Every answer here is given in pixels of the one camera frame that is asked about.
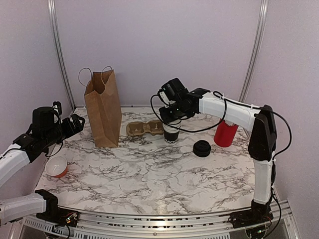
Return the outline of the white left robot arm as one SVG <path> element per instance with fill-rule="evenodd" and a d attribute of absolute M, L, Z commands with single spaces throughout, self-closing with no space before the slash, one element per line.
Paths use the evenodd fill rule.
<path fill-rule="evenodd" d="M 32 123 L 27 132 L 17 137 L 0 156 L 0 184 L 4 185 L 16 172 L 34 162 L 40 155 L 49 157 L 49 148 L 62 144 L 84 128 L 85 119 L 77 114 L 62 119 L 59 101 L 50 107 L 39 107 L 32 112 Z M 36 190 L 0 202 L 0 224 L 5 225 L 25 216 L 36 214 L 38 218 L 59 222 L 63 211 L 56 196 L 46 190 Z"/>

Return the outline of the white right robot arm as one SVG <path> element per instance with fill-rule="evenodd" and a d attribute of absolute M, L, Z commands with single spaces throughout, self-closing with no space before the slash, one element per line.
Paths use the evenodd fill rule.
<path fill-rule="evenodd" d="M 221 126 L 226 120 L 250 132 L 248 152 L 255 169 L 254 197 L 249 210 L 231 213 L 229 221 L 238 227 L 271 220 L 277 140 L 272 108 L 268 105 L 261 108 L 245 105 L 224 97 L 218 91 L 211 92 L 203 88 L 189 91 L 178 78 L 162 85 L 156 96 L 164 103 L 159 109 L 158 118 L 167 133 L 181 130 L 182 120 L 195 114 L 218 117 L 220 121 L 216 126 Z"/>

